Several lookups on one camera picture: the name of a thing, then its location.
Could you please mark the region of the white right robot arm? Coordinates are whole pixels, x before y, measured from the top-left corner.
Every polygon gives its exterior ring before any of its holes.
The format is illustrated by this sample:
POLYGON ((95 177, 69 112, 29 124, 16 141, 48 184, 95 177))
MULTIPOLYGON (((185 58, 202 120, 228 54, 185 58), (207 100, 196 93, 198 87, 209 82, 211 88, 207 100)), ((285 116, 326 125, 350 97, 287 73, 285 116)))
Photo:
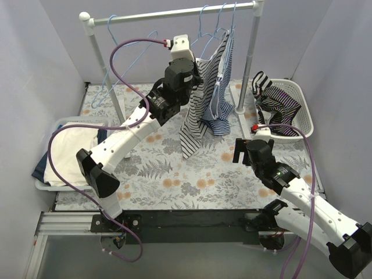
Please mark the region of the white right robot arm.
POLYGON ((233 162, 250 166, 279 195, 247 225, 260 231, 283 228, 307 239, 346 278, 356 278, 371 263, 371 223, 360 223, 311 192, 292 167, 276 161, 274 141, 236 139, 233 162))

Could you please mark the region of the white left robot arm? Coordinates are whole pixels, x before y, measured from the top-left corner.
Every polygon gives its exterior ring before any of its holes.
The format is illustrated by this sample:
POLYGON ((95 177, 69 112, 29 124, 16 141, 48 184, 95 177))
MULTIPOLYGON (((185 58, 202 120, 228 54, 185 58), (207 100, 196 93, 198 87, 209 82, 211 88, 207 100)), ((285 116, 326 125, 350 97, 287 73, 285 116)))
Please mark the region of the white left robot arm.
POLYGON ((195 62, 187 58, 171 61, 164 77, 154 83, 119 131, 90 151, 80 149, 77 152, 81 173, 107 214, 103 225, 110 232, 120 231, 124 224, 117 196, 120 181, 113 174, 115 168, 142 140, 178 114, 188 103, 192 90, 201 83, 195 62))

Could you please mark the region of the wide black white striped tank top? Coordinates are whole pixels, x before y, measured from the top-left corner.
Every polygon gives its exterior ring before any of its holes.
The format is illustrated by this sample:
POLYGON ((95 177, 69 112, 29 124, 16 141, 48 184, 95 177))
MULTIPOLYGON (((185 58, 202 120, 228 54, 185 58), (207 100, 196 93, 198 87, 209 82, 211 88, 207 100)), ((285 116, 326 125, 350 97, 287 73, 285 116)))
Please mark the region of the wide black white striped tank top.
POLYGON ((263 72, 259 71, 253 78, 251 87, 252 95, 256 101, 261 100, 264 96, 270 96, 272 92, 272 80, 263 72))

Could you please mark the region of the white black thin striped tank top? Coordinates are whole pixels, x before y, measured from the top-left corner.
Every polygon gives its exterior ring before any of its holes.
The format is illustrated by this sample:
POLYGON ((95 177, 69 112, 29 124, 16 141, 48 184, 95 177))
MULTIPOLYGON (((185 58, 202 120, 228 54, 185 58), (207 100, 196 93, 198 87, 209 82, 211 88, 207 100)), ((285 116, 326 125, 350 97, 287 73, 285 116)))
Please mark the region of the white black thin striped tank top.
POLYGON ((229 39, 230 32, 225 31, 220 45, 209 59, 195 59, 203 83, 192 91, 188 112, 180 128, 179 137, 184 159, 192 156, 200 148, 202 138, 208 129, 202 117, 212 98, 221 59, 229 39))

